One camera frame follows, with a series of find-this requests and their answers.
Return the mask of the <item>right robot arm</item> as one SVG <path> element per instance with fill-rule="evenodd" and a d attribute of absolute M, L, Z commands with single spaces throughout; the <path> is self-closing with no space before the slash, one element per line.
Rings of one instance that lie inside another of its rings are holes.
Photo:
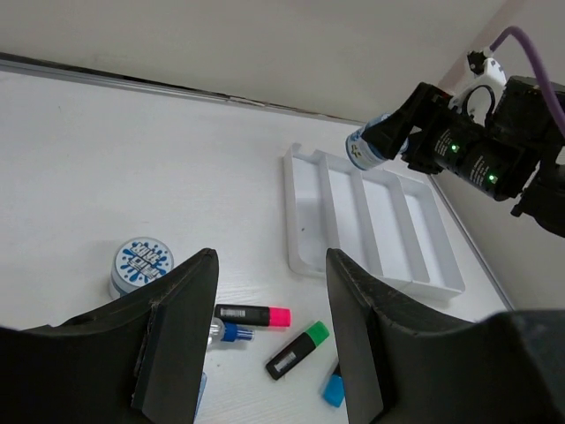
<path fill-rule="evenodd" d="M 495 201 L 515 199 L 512 216 L 531 216 L 542 228 L 564 234 L 564 167 L 556 162 L 564 136 L 541 87 L 513 76 L 497 98 L 481 84 L 463 97 L 421 83 L 390 117 L 362 139 L 387 159 L 400 155 L 427 175 L 449 171 Z"/>

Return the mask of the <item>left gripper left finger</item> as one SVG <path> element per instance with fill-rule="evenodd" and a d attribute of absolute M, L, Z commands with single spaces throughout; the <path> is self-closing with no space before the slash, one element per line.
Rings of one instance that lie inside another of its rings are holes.
<path fill-rule="evenodd" d="M 218 275 L 205 248 L 59 326 L 2 328 L 2 422 L 193 422 Z"/>

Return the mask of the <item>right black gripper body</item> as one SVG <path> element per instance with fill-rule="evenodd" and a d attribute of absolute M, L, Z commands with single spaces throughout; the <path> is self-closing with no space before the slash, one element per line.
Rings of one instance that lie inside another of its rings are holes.
<path fill-rule="evenodd" d="M 564 167 L 556 163 L 563 146 L 541 85 L 520 76 L 510 77 L 484 124 L 445 112 L 421 145 L 434 165 L 496 201 L 526 193 L 535 181 L 563 193 Z"/>

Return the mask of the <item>blue slime jar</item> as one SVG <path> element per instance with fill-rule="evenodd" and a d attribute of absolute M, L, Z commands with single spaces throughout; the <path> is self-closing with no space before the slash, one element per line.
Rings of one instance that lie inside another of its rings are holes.
<path fill-rule="evenodd" d="M 373 118 L 346 138 L 345 149 L 347 156 L 352 164 L 358 169 L 362 171 L 370 170 L 381 166 L 387 161 L 387 159 L 380 154 L 377 148 L 373 147 L 362 138 L 362 134 L 365 130 L 377 125 L 389 116 L 389 113 L 384 113 Z"/>
<path fill-rule="evenodd" d="M 170 273 L 174 257 L 167 245 L 149 237 L 132 238 L 113 256 L 109 275 L 109 294 L 120 299 Z"/>

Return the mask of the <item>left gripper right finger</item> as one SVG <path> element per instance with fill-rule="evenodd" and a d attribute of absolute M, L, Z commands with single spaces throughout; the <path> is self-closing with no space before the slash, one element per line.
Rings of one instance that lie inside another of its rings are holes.
<path fill-rule="evenodd" d="M 326 254 L 328 297 L 352 423 L 561 423 L 564 313 L 467 322 Z"/>

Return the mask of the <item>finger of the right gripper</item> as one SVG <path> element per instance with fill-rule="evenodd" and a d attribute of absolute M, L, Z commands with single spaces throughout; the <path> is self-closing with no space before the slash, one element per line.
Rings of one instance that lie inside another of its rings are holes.
<path fill-rule="evenodd" d="M 421 152 L 422 130 L 424 129 L 424 96 L 411 95 L 392 115 L 378 124 L 364 130 L 364 141 L 375 149 L 381 158 L 393 159 L 403 143 L 409 146 L 403 153 L 405 162 L 423 162 Z"/>
<path fill-rule="evenodd" d="M 408 137 L 397 137 L 395 140 L 396 155 L 403 155 L 409 148 L 410 140 Z"/>

